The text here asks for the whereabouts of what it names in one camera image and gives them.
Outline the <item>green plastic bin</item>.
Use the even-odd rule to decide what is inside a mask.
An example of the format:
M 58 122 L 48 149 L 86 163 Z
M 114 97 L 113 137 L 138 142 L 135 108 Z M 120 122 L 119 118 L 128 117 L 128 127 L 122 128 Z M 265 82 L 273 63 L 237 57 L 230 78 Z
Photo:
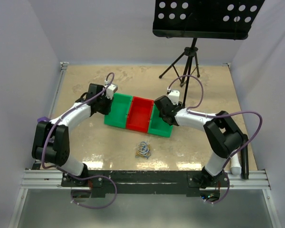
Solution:
M 132 99 L 131 95 L 115 93 L 111 111 L 104 116 L 104 124 L 125 129 Z
M 157 135 L 161 137 L 170 138 L 173 126 L 168 125 L 159 117 L 159 110 L 153 105 L 152 114 L 150 118 L 148 134 Z

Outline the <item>red plastic bin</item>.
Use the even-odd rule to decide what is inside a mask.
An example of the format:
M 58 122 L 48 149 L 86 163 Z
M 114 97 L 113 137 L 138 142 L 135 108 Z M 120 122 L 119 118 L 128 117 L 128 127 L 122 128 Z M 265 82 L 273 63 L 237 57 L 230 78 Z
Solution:
M 153 100 L 134 96 L 127 117 L 126 129 L 147 133 L 153 110 Z

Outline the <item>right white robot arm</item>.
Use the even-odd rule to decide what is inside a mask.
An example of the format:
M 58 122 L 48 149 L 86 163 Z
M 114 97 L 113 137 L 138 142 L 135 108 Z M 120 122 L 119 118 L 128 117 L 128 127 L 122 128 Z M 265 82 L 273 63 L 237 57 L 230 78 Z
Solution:
M 190 127 L 206 134 L 212 155 L 202 169 L 202 181 L 206 186 L 214 186 L 230 155 L 246 141 L 238 125 L 225 111 L 210 115 L 200 112 L 190 114 L 180 104 L 174 105 L 166 95 L 157 98 L 154 103 L 160 112 L 159 117 L 168 125 Z

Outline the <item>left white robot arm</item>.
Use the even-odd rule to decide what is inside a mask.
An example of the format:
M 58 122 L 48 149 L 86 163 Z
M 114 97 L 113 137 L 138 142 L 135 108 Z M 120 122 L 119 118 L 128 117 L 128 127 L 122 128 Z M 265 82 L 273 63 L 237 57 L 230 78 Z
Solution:
M 32 157 L 50 163 L 72 174 L 77 186 L 89 181 L 87 166 L 70 154 L 71 131 L 95 113 L 108 115 L 118 86 L 114 84 L 90 84 L 70 109 L 52 120 L 39 120 L 32 147 Z

